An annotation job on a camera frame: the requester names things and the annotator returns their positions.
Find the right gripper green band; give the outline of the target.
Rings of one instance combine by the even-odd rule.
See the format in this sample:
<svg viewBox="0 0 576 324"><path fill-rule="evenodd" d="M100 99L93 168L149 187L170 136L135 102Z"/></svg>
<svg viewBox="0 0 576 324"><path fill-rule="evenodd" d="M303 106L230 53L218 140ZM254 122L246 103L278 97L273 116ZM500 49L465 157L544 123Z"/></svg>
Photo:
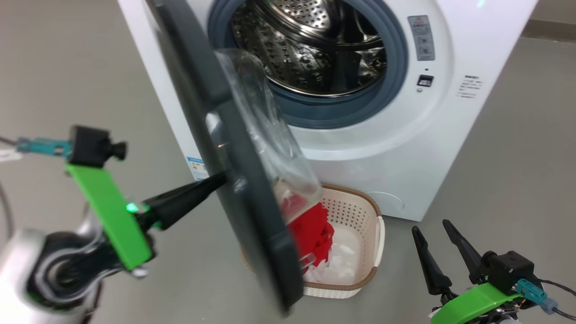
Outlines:
<svg viewBox="0 0 576 324"><path fill-rule="evenodd" d="M506 295L499 289L486 283L483 274L481 255L473 248L470 242L459 232L450 220L442 220L442 225L450 241L458 248L463 262L465 263L472 284L475 286L469 291L459 295L444 304L430 318L432 324L464 324L500 305L512 301L521 295L514 293ZM416 252L419 256L424 281L430 295L446 295L451 293L452 281L442 273L440 267L430 254L428 243L418 226L412 227L412 237L415 242Z"/></svg>

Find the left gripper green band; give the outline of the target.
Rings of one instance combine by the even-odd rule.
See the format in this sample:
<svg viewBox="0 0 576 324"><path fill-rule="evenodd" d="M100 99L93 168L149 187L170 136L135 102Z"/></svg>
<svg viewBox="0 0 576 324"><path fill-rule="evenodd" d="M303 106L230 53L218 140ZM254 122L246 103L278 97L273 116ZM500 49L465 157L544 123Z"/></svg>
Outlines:
<svg viewBox="0 0 576 324"><path fill-rule="evenodd" d="M143 230L153 226L169 229L228 182L226 175L220 173L144 200L146 211L142 212L140 228L108 170L71 163L66 164L66 170L76 181L127 270L134 270L152 258L152 249Z"/></svg>

